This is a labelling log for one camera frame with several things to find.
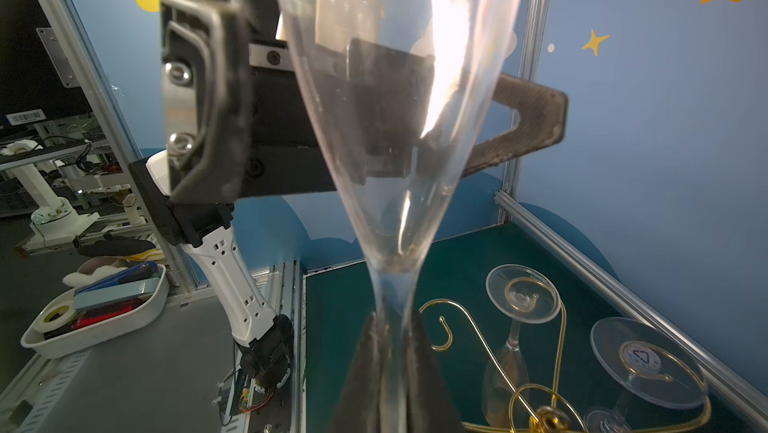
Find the white plastic tray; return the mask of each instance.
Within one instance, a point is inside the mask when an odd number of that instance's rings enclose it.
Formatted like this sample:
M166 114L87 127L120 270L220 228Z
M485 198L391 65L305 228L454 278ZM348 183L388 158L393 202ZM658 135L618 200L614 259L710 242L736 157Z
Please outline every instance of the white plastic tray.
M75 351L86 349L152 323L152 320L157 318L163 310L165 299L168 297L168 278L165 276L165 266L158 266L160 267L160 284L152 296L137 309L51 339L45 339L41 332L32 327L34 324L32 322L32 325L24 332L22 346L33 349L40 353L40 356L43 358L61 358ZM73 298L74 289L71 289L57 296L51 303L46 305L43 311L40 312L40 315L49 306Z

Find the wine glass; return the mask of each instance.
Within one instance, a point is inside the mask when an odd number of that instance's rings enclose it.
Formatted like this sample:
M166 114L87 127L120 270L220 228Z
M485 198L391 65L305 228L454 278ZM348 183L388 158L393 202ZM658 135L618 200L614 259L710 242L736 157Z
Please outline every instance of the wine glass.
M592 351L626 390L612 409L593 407L584 416L590 432L629 433L624 419L633 394L659 406L686 410L706 401L696 360L658 330L627 318L603 318L592 326Z
M520 0L279 0L323 157L365 254L380 430L406 429L402 333L485 119Z
M560 294L546 276L523 265L497 266L485 279L485 290L493 304L512 318L509 337L494 355L513 385L522 386L529 381L518 343L520 325L553 319L560 312ZM482 413L490 426L510 427L509 402L513 394L489 360L482 381Z

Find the barcode label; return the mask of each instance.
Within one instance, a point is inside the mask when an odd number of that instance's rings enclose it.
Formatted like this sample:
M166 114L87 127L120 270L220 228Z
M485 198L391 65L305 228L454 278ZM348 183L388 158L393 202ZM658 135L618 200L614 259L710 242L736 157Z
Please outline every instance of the barcode label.
M20 125L45 119L45 113L43 113L43 110L30 110L29 112L20 112L5 116L8 118L8 122L12 125Z

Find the roll of tape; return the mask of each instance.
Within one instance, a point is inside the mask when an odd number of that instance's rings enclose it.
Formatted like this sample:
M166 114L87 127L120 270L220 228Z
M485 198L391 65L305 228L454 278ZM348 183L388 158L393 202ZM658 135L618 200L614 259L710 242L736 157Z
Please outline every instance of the roll of tape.
M32 327L40 333L52 332L71 322L76 314L72 300L67 300L48 307L38 316Z

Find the green mat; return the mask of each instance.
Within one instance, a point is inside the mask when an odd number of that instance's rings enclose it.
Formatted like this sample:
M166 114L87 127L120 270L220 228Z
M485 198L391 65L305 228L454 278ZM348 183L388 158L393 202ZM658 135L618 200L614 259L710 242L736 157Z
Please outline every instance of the green mat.
M485 339L496 350L506 340L511 320L498 311L485 293L485 276L505 263L529 266L546 275L568 312L568 329L559 392L581 414L596 405L612 407L622 388L594 357L592 325L620 314L519 227L508 223L432 245L418 279L415 306L448 298L466 307ZM364 263L312 275L306 280L306 419L308 433L324 431L339 398L346 369L354 355L366 316L374 310L370 277ZM480 409L482 375L488 358L466 317L450 305L435 305L424 313L433 343L446 341L438 316L454 333L451 349L435 353L454 405L464 421L485 424ZM523 325L521 351L532 382L552 387L560 316L543 325ZM710 395L710 423L698 431L753 431L722 401ZM549 398L532 392L535 405ZM633 428L670 425L693 419L692 411L674 411L633 397L627 420Z

